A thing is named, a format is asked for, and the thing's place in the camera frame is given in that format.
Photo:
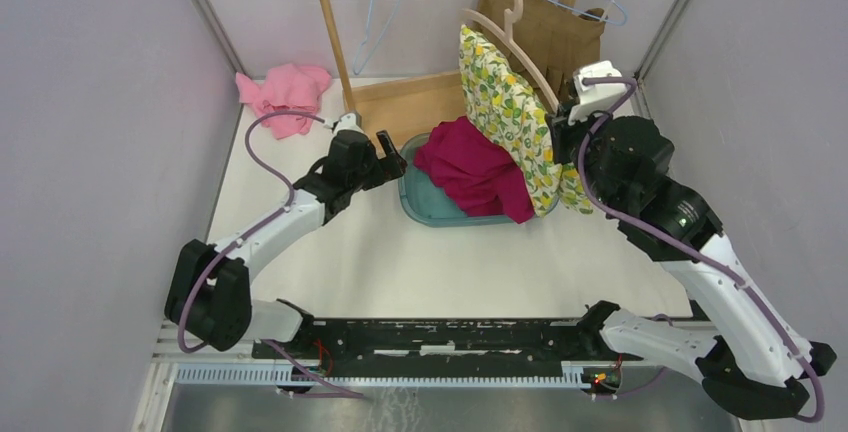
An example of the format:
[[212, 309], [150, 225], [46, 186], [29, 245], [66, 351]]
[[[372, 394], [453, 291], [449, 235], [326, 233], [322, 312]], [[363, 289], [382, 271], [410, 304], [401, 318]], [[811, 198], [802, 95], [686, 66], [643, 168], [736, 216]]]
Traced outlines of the wooden clothes rack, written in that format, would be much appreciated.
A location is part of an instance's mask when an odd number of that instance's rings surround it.
[[[319, 0], [319, 3], [342, 86], [344, 110], [367, 135], [386, 130], [392, 137], [405, 142], [430, 131], [442, 121], [454, 120], [465, 113], [464, 93], [457, 71], [352, 86], [331, 0]], [[460, 19], [477, 23], [505, 45], [533, 77], [549, 108], [557, 111], [559, 96], [514, 40], [514, 26], [522, 18], [524, 9], [524, 0], [513, 0], [513, 6], [504, 10], [501, 27], [467, 8], [460, 11]]]

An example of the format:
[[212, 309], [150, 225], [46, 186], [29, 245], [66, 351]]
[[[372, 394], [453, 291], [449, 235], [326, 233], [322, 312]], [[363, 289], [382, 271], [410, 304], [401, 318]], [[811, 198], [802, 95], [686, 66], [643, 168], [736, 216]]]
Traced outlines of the yellow patterned cloth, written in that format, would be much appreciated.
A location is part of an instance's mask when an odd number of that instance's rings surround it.
[[536, 215], [557, 205], [591, 215], [576, 167], [554, 160], [541, 99], [493, 42], [466, 25], [460, 27], [459, 73], [467, 118], [518, 167]]

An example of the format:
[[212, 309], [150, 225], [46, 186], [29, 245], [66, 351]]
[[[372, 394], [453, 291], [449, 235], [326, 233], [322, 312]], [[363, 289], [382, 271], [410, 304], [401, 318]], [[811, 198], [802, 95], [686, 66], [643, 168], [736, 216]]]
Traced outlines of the magenta cloth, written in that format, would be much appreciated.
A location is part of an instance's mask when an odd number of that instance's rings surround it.
[[535, 216], [523, 172], [466, 117], [436, 126], [413, 164], [469, 217], [503, 215], [521, 224]]

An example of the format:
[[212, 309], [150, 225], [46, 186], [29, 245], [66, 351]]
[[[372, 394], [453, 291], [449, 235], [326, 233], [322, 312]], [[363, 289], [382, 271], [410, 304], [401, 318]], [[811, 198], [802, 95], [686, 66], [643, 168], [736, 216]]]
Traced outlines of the brown skirt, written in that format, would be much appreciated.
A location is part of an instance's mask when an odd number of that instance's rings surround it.
[[[476, 10], [495, 24], [504, 27], [504, 10], [511, 8], [513, 0], [479, 0]], [[599, 62], [601, 36], [606, 23], [590, 17], [600, 17], [602, 8], [589, 9], [577, 15], [546, 0], [523, 0], [521, 19], [513, 25], [514, 41], [529, 56], [551, 87], [560, 102], [572, 99], [566, 85], [574, 72], [583, 66]], [[508, 59], [513, 72], [524, 77], [539, 95], [543, 105], [552, 111], [537, 81], [523, 64], [494, 35], [481, 26], [475, 30], [484, 36]]]

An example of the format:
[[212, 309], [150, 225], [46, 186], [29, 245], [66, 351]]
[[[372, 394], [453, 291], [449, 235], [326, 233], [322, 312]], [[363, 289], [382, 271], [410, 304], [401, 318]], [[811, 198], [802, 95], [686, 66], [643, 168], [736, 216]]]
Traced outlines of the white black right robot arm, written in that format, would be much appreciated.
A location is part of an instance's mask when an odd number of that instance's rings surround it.
[[825, 412], [822, 378], [834, 349], [793, 331], [764, 297], [706, 200], [668, 174], [673, 143], [653, 121], [594, 112], [548, 120], [553, 156], [572, 165], [590, 202], [627, 241], [671, 274], [713, 325], [697, 333], [601, 301], [579, 321], [577, 344], [591, 360], [635, 356], [683, 374], [731, 415], [750, 421]]

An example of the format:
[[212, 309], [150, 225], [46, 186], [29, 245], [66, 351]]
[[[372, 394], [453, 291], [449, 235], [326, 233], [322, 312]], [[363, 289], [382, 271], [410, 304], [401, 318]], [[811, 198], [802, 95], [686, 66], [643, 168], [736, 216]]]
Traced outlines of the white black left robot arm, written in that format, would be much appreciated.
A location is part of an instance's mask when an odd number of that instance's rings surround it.
[[387, 131], [370, 139], [359, 130], [340, 130], [282, 204], [216, 243], [186, 243], [164, 306], [165, 318], [178, 327], [180, 347], [193, 352], [187, 335], [217, 351], [269, 339], [291, 358], [307, 356], [315, 334], [303, 325], [306, 312], [282, 299], [254, 299], [252, 282], [287, 248], [344, 211], [356, 193], [401, 178], [406, 166]]

